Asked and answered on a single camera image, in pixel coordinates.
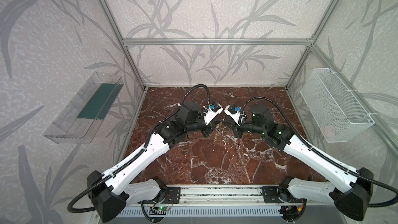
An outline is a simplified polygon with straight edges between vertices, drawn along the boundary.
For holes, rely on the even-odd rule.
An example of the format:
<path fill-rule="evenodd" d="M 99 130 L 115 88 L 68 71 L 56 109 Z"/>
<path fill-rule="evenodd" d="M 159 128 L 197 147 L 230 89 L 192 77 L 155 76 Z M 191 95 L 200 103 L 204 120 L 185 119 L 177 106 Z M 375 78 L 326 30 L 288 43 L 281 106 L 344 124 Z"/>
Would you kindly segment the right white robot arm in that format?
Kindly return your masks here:
<path fill-rule="evenodd" d="M 227 116 L 233 119 L 228 126 L 237 138 L 245 133 L 257 134 L 269 146 L 293 156 L 322 175 L 324 183 L 287 176 L 278 186 L 281 201 L 293 199 L 314 200 L 334 205 L 342 214 L 364 220 L 373 193 L 371 184 L 348 173 L 351 167 L 334 159 L 311 144 L 305 144 L 286 125 L 276 123 L 269 108 L 255 105 L 248 120 L 241 107 L 228 105 Z"/>

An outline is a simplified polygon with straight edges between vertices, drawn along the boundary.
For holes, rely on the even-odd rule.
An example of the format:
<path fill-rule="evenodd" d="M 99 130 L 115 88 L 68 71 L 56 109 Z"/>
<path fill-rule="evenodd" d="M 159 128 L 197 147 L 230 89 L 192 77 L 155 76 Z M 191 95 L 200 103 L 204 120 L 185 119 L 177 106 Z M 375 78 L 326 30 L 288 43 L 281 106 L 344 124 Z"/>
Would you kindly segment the silver metal key holder plate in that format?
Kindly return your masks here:
<path fill-rule="evenodd" d="M 216 126 L 216 133 L 218 134 L 218 137 L 222 135 L 222 125 L 223 123 L 219 122 Z"/>

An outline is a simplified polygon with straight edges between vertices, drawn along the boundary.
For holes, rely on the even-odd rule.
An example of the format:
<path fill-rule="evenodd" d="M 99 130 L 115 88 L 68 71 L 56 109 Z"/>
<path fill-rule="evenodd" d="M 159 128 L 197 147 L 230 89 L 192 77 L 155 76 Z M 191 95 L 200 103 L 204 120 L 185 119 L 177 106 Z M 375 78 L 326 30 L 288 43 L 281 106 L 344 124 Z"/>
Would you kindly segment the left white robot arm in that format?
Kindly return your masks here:
<path fill-rule="evenodd" d="M 137 150 L 103 173 L 92 172 L 87 178 L 87 186 L 93 188 L 88 197 L 101 221 L 111 221 L 131 202 L 163 197 L 167 187 L 160 179 L 135 184 L 132 180 L 157 158 L 183 142 L 188 133 L 201 132 L 204 137 L 209 136 L 217 124 L 215 117 L 222 111 L 222 106 L 216 102 L 207 107 L 200 107 L 195 102 L 183 103 L 174 119 L 155 127 L 149 133 L 149 140 Z"/>

